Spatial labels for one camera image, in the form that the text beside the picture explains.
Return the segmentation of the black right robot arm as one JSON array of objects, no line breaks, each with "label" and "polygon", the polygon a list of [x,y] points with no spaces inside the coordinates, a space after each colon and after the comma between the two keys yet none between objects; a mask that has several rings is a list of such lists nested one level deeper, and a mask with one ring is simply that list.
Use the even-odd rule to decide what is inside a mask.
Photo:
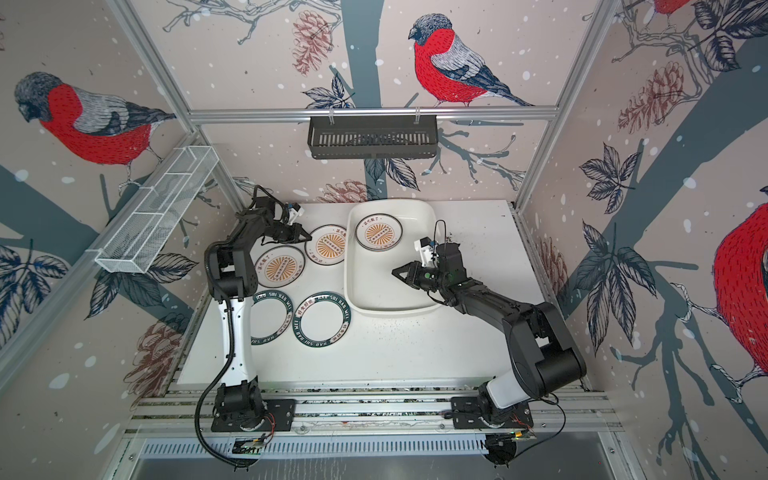
[{"label": "black right robot arm", "polygon": [[496,426],[514,409],[542,400],[587,374],[586,362],[559,310],[513,300],[470,277],[460,245],[416,242],[421,258],[392,270],[409,287],[437,293],[436,303],[476,317],[504,334],[511,370],[478,388],[479,415]]}]

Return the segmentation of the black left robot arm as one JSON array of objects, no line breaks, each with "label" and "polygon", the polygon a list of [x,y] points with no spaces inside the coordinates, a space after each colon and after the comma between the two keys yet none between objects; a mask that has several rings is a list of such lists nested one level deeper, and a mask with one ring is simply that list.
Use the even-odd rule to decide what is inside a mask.
[{"label": "black left robot arm", "polygon": [[260,239],[293,245],[311,239],[298,222],[303,207],[266,192],[236,213],[237,223],[223,241],[205,251],[208,290],[222,320],[224,364],[210,387],[216,391],[213,416],[226,426],[254,429],[268,414],[251,354],[250,313],[259,286],[251,251]]}]

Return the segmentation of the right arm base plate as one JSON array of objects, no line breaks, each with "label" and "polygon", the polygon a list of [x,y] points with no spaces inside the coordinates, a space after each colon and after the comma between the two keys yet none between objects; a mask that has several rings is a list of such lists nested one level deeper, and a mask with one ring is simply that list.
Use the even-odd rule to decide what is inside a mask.
[{"label": "right arm base plate", "polygon": [[533,420],[527,402],[505,409],[497,409],[490,401],[480,397],[452,397],[450,408],[442,413],[455,429],[502,429],[531,430]]}]

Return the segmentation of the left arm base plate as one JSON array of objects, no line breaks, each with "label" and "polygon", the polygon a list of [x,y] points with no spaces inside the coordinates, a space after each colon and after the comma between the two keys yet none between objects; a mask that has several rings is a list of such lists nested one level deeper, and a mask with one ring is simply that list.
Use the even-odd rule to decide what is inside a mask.
[{"label": "left arm base plate", "polygon": [[216,433],[288,432],[296,409],[293,399],[216,402],[211,430]]}]

